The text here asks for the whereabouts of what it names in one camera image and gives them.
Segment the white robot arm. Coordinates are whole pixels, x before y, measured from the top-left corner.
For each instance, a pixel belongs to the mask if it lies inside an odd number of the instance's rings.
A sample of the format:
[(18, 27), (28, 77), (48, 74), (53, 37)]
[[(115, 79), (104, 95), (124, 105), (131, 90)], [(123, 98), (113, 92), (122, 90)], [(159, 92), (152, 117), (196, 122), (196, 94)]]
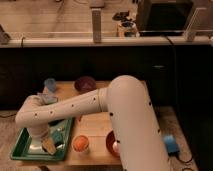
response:
[(148, 90), (133, 76), (118, 76), (105, 88), (50, 105), (31, 95), (15, 122), (31, 136), (43, 138), (51, 121), (99, 112), (110, 115), (125, 171), (172, 171)]

